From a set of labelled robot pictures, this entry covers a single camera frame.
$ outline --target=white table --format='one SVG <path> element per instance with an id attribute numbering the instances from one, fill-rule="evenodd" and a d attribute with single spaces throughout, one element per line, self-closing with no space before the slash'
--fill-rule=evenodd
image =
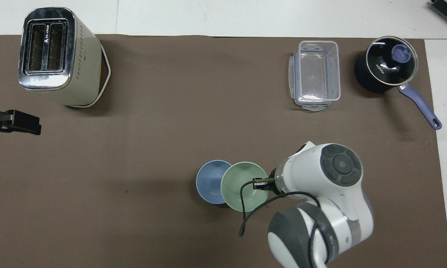
<path id="1" fill-rule="evenodd" d="M 447 22 L 422 0 L 0 0 L 0 34 L 38 7 L 73 10 L 95 34 L 425 39 L 447 213 Z"/>

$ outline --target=clear plastic container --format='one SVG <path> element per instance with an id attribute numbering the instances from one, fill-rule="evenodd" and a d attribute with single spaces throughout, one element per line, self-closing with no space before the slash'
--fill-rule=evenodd
<path id="1" fill-rule="evenodd" d="M 339 49 L 334 41 L 302 41 L 290 57 L 291 97 L 306 110 L 320 111 L 341 97 Z"/>

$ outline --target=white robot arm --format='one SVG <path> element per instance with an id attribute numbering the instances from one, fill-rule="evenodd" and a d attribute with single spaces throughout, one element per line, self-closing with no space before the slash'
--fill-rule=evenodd
<path id="1" fill-rule="evenodd" d="M 285 268 L 324 268 L 371 235 L 373 214 L 361 188 L 363 166 L 351 149 L 307 142 L 272 175 L 274 183 L 254 179 L 254 189 L 316 197 L 277 212 L 269 224 L 269 247 Z"/>

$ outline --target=lid knob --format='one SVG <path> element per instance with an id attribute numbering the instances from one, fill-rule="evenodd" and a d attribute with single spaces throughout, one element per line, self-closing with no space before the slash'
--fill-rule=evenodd
<path id="1" fill-rule="evenodd" d="M 412 59 L 412 53 L 406 45 L 398 44 L 392 48 L 392 59 L 398 63 L 406 63 Z"/>

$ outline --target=black clamp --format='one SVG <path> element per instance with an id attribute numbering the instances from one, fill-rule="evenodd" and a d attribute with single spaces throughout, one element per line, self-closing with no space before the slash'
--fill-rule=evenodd
<path id="1" fill-rule="evenodd" d="M 0 112 L 0 132 L 41 134 L 40 118 L 17 110 Z"/>
<path id="2" fill-rule="evenodd" d="M 281 194 L 278 187 L 276 187 L 275 178 L 253 178 L 253 189 L 272 191 L 276 195 Z"/>

